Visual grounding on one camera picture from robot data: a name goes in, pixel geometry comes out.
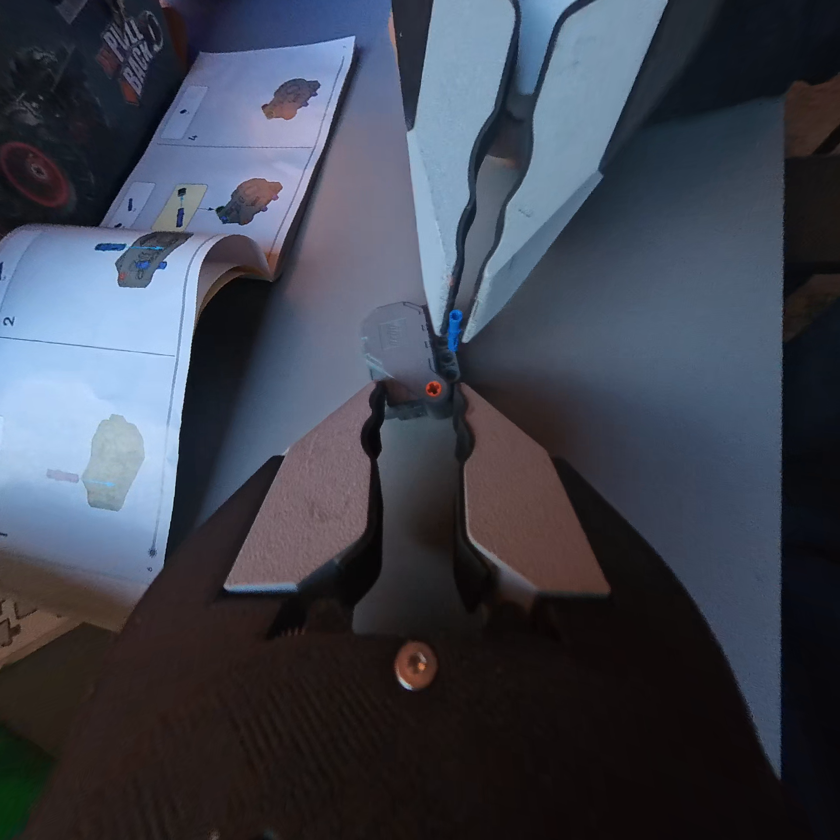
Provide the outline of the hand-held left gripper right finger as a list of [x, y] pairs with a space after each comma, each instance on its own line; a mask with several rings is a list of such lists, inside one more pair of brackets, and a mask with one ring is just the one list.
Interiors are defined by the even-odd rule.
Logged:
[[466, 609], [611, 594], [547, 450], [466, 384], [454, 392], [454, 572]]

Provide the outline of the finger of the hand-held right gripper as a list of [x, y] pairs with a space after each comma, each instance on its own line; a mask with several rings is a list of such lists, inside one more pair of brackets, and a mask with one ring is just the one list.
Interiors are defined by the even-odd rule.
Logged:
[[423, 288], [445, 336], [476, 215], [476, 180], [518, 55], [511, 1], [406, 2], [406, 141]]
[[534, 89], [528, 162], [507, 195], [463, 341], [503, 309], [602, 179], [601, 162], [666, 1], [570, 3]]

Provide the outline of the green plastic box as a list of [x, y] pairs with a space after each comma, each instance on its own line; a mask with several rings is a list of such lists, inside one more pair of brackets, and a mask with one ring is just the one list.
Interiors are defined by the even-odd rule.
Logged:
[[24, 831], [56, 759], [1, 726], [1, 839]]

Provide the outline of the dark lego set box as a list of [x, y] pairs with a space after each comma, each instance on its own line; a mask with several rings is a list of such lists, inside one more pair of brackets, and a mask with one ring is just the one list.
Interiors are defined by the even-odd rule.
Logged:
[[186, 73], [173, 2], [1, 2], [1, 236], [97, 226]]

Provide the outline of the lego instruction booklet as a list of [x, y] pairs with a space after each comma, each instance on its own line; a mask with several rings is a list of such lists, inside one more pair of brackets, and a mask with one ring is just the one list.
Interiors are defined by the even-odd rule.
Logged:
[[280, 276], [356, 53], [200, 53], [98, 226], [2, 240], [2, 598], [117, 629], [161, 572], [197, 321]]

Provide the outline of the punched cardboard sheet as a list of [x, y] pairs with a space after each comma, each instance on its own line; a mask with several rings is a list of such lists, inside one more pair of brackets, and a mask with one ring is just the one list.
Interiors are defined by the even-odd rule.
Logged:
[[80, 624], [73, 616], [1, 594], [1, 667], [27, 657]]

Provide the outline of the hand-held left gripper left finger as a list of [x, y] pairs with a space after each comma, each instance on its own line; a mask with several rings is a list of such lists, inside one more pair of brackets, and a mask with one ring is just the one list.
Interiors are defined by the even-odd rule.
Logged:
[[352, 617], [382, 570], [385, 386], [373, 381], [283, 455], [224, 590], [281, 595], [269, 634], [296, 634], [314, 605]]

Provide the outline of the grey lego motor block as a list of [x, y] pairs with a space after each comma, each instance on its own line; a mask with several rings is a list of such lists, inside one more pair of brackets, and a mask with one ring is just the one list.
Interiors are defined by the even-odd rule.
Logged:
[[385, 418], [452, 416], [460, 378], [456, 353], [436, 335], [425, 305], [400, 301], [373, 310], [360, 328], [371, 379], [385, 390]]

